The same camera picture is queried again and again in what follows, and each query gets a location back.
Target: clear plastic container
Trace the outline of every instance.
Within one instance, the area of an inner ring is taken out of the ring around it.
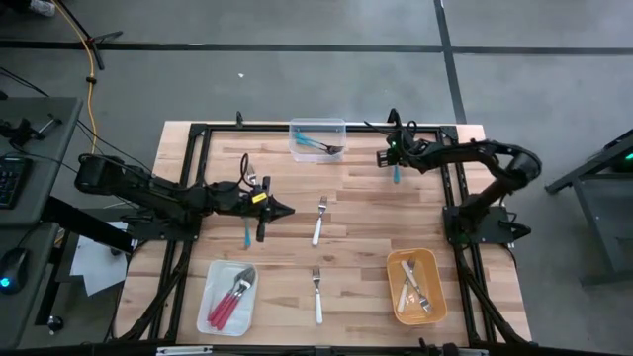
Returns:
[[[202,296],[200,310],[198,311],[198,320],[196,322],[198,331],[212,335],[241,336],[250,328],[253,309],[255,307],[257,282],[259,281],[259,274],[256,268],[255,280],[253,281],[252,287],[239,299],[239,303],[237,303],[225,327],[222,330],[217,330],[210,326],[207,321],[209,313],[216,308],[226,292],[233,286],[235,275],[248,267],[255,268],[251,263],[222,260],[214,261],[209,265],[205,292]]]
[[[345,150],[345,121],[292,119],[289,139],[290,152],[297,162],[339,162]],[[327,152],[328,146],[334,147],[334,151]]]

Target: white plastic tray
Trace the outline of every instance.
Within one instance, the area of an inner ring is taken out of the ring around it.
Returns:
[[[214,261],[209,265],[205,292],[202,296],[200,310],[198,311],[198,321],[196,322],[198,331],[213,335],[241,336],[248,330],[253,308],[255,307],[255,293],[257,292],[257,282],[259,281],[259,274],[256,268],[252,287],[239,300],[225,328],[219,331],[211,327],[207,321],[209,312],[220,303],[226,292],[233,286],[235,275],[248,267],[255,268],[251,263],[222,260]]]

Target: keyboard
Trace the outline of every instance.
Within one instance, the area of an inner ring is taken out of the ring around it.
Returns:
[[[0,159],[0,209],[16,206],[31,163],[31,159],[23,157]]]

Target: wooden table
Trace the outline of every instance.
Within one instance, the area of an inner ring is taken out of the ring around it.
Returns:
[[[154,173],[178,181],[190,124],[165,123]],[[482,126],[457,128],[460,141],[485,138]],[[401,169],[402,181],[394,184],[393,170],[378,168],[375,162],[376,150],[385,145],[379,134],[349,133],[344,162],[315,165],[293,160],[287,133],[214,133],[208,182],[236,180],[239,159],[247,152],[258,177],[270,175],[272,193],[297,212],[269,224],[265,242],[253,240],[249,250],[243,249],[241,218],[204,219],[190,263],[178,343],[415,346],[423,337],[427,343],[467,345],[453,250],[445,241],[440,216],[445,201],[439,169],[424,175]],[[465,169],[471,192],[481,191],[493,179],[479,163],[465,164]],[[327,195],[329,203],[320,243],[314,248],[311,239],[321,195]],[[457,192],[455,197],[459,204]],[[251,224],[252,236],[255,225]],[[409,327],[394,317],[385,264],[392,251],[414,247],[435,254],[448,315],[436,324]],[[117,334],[130,329],[155,295],[164,249],[164,242],[147,243],[132,260]],[[482,245],[481,250],[492,300],[514,329],[530,339],[512,259],[499,246]],[[257,265],[260,280],[252,326],[242,337],[213,336],[196,328],[209,264],[216,259]],[[321,268],[323,325],[315,323],[315,265]],[[478,331],[485,337],[476,303],[474,311]],[[170,312],[168,301],[161,335]]]

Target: utensil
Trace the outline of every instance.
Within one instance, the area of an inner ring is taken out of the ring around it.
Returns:
[[[415,258],[410,257],[407,261],[408,268],[412,271],[415,268]],[[407,299],[407,287],[408,287],[408,279],[405,279],[405,283],[403,284],[403,290],[400,292],[400,299],[398,300],[398,312],[405,311],[405,300]]]
[[[211,320],[211,326],[214,326],[217,330],[222,330],[225,327],[239,299],[244,295],[244,292],[252,286],[254,280],[255,270],[251,268],[239,279],[237,290],[228,297],[228,300],[226,300],[225,305],[222,310],[218,312],[216,318]]]
[[[302,133],[295,133],[295,142],[300,145],[322,150],[323,152],[329,155],[334,155],[336,153],[339,153],[344,148],[343,146],[329,145],[323,142],[319,142],[315,139],[307,137],[306,135]]]
[[[323,311],[320,306],[320,290],[318,289],[318,283],[320,282],[320,268],[316,266],[313,268],[313,282],[315,283],[315,309],[316,309],[316,323],[323,323]]]
[[[397,165],[394,166],[394,183],[400,183],[400,168]]]
[[[323,224],[323,213],[325,213],[325,209],[327,209],[327,196],[322,196],[318,202],[318,220],[316,221],[315,234],[313,235],[313,246],[318,245],[320,226]]]
[[[248,226],[248,218],[244,217],[244,249],[250,247],[250,226]]]
[[[401,265],[403,266],[403,269],[405,270],[405,273],[407,274],[408,282],[411,283],[411,285],[413,286],[413,288],[419,295],[419,303],[422,305],[422,308],[424,309],[425,312],[431,312],[433,310],[433,308],[431,307],[431,303],[428,301],[428,299],[424,296],[422,291],[419,289],[419,285],[415,281],[415,277],[413,277],[413,270],[408,266],[408,264],[404,260],[401,261]]]
[[[249,270],[253,270],[253,268],[246,268],[243,269],[241,272],[237,273],[235,275],[234,278],[234,282],[233,282],[233,286],[228,290],[228,292],[226,292],[225,296],[222,298],[222,300],[218,303],[218,305],[216,306],[216,308],[209,313],[209,315],[207,316],[207,321],[211,322],[211,320],[213,320],[214,318],[216,318],[218,316],[218,313],[223,309],[223,307],[226,305],[226,301],[228,301],[228,298],[230,297],[230,295],[235,291],[235,289],[237,288],[237,286],[239,285],[239,280],[241,280],[244,275],[246,273],[248,273]]]
[[[257,185],[257,174],[255,174],[255,167],[252,164],[248,164],[246,167],[246,180],[252,185]],[[244,217],[244,249],[250,247],[250,226],[248,226],[248,217]]]
[[[255,167],[252,164],[248,164],[246,167],[246,180],[252,185],[257,185],[257,174],[255,174]]]

